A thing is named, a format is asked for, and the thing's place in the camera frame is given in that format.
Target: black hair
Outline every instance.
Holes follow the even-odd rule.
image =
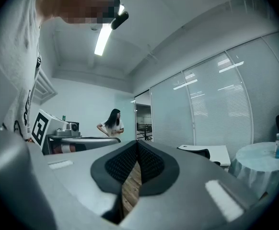
[[[111,112],[111,115],[109,116],[109,119],[105,122],[105,126],[112,128],[116,122],[116,125],[119,125],[119,119],[117,118],[117,114],[120,113],[118,109],[113,109]]]

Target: white desk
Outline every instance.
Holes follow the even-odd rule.
[[[209,150],[210,161],[220,162],[222,167],[230,166],[230,158],[226,146],[191,146],[182,145],[179,149],[187,151]]]

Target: glass wall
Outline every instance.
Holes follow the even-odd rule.
[[[155,142],[243,146],[275,141],[279,33],[242,44],[151,88]]]
[[[262,38],[228,51],[244,79],[254,120],[254,143],[275,141],[279,115],[279,62]]]
[[[195,145],[226,145],[233,158],[251,143],[251,115],[242,80],[223,53],[184,71],[194,112]]]
[[[154,142],[193,144],[193,124],[185,79],[179,73],[151,88]]]

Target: black mesh pad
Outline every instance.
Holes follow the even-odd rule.
[[[164,170],[164,160],[139,143],[138,155],[142,184],[157,177]]]
[[[121,187],[136,163],[136,141],[97,159],[91,166],[96,184],[106,193],[121,194]]]
[[[140,196],[164,193],[179,176],[179,165],[172,156],[140,140],[97,159],[91,166],[92,178],[103,192],[121,195],[136,161],[141,170]]]
[[[121,184],[128,178],[136,163],[136,145],[124,150],[105,163],[106,171]]]
[[[180,169],[176,159],[142,140],[138,141],[137,159],[143,182],[139,190],[140,196],[164,193],[179,176]]]

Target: white tablecloth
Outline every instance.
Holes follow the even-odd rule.
[[[262,142],[241,148],[231,162],[229,173],[246,183],[258,198],[272,194],[279,184],[279,159],[275,142]]]

